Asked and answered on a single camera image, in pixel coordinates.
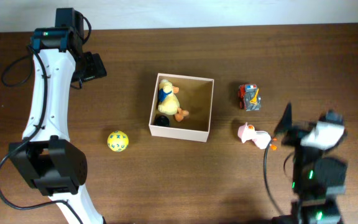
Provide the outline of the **yellow plush duck blue scarf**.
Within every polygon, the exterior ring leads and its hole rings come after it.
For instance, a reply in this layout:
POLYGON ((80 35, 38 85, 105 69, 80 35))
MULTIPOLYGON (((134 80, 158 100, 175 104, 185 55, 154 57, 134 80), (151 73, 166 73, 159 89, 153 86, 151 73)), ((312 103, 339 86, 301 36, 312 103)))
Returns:
POLYGON ((179 87, 174 86, 170 81, 163 79, 158 84, 158 106, 159 112, 173 115, 177 122, 181 122, 189 115, 189 111, 184 110, 180 106, 180 102, 176 96, 179 87))

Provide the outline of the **black round cap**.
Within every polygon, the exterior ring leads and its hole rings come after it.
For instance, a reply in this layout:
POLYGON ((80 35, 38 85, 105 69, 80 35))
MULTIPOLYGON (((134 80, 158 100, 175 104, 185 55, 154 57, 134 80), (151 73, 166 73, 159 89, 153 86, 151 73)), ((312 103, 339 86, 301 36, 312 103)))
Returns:
POLYGON ((170 120, 165 115, 158 115, 156 116, 154 120, 155 126, 162 126, 162 127, 169 127, 170 126, 170 120))

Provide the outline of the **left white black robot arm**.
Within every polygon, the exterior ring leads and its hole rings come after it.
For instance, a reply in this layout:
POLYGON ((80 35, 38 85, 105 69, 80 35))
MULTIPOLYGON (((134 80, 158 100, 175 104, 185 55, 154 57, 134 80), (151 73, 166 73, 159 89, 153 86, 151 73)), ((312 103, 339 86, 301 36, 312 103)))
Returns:
POLYGON ((70 143, 67 115, 71 84, 105 77, 99 54, 84 52, 89 22, 73 8, 58 8, 55 25, 37 28, 30 39, 35 82, 22 141, 7 158, 27 185, 57 204, 68 223, 105 223, 86 189, 85 154, 70 143))

